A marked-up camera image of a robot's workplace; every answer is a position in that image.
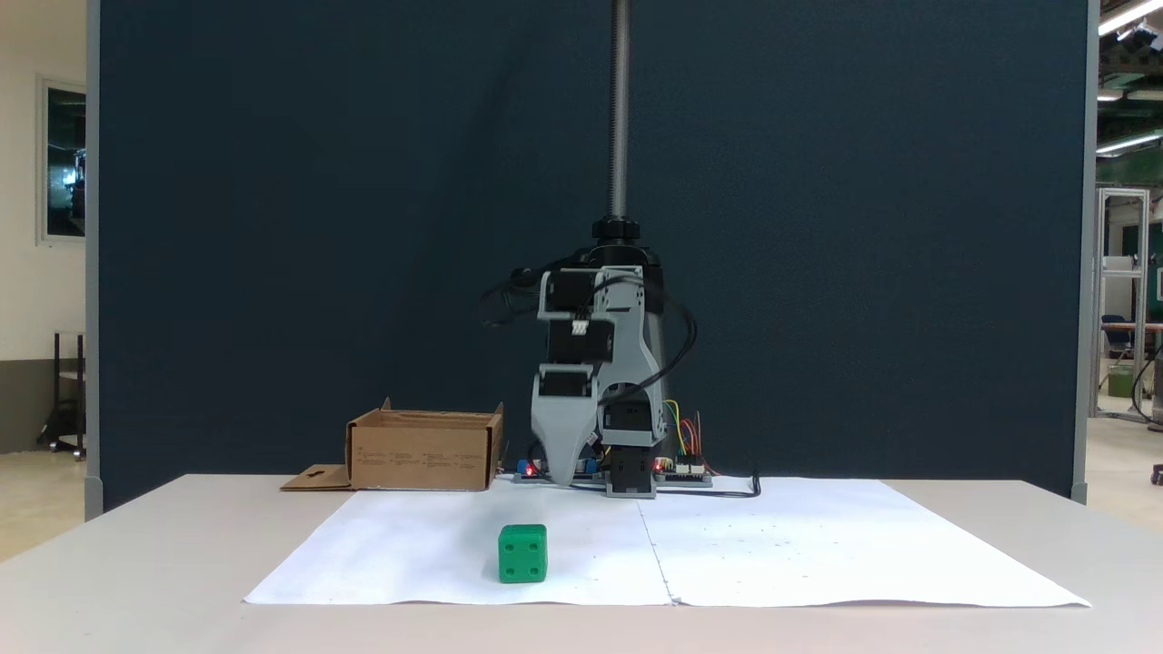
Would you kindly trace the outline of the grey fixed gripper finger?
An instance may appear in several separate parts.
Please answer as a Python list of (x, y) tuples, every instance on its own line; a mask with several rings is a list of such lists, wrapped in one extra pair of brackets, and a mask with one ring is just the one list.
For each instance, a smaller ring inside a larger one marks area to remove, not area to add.
[(561, 399), (556, 412), (556, 484), (569, 486), (579, 452), (595, 431), (598, 401)]

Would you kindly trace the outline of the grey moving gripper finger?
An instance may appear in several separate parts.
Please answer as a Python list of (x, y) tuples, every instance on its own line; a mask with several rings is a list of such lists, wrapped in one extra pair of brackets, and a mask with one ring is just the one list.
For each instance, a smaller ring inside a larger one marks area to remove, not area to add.
[(531, 429), (544, 448), (552, 484), (569, 486), (572, 479), (572, 404), (533, 404)]

